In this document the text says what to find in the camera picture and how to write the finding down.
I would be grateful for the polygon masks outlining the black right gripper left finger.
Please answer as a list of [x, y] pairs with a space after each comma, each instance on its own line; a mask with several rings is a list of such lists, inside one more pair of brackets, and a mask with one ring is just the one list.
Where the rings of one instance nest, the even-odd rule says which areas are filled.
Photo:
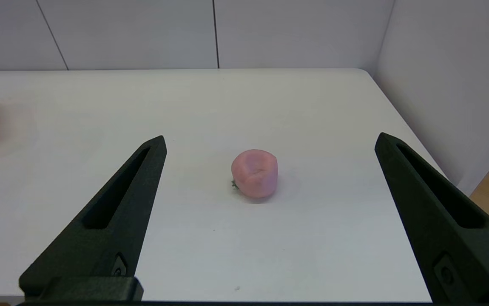
[[133, 277], [167, 155], [144, 142], [19, 278], [27, 297], [55, 281]]

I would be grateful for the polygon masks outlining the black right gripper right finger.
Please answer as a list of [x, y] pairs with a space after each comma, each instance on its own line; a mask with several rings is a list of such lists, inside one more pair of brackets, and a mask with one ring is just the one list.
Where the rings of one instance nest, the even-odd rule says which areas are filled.
[[489, 215], [401, 139], [375, 155], [431, 300], [489, 303]]

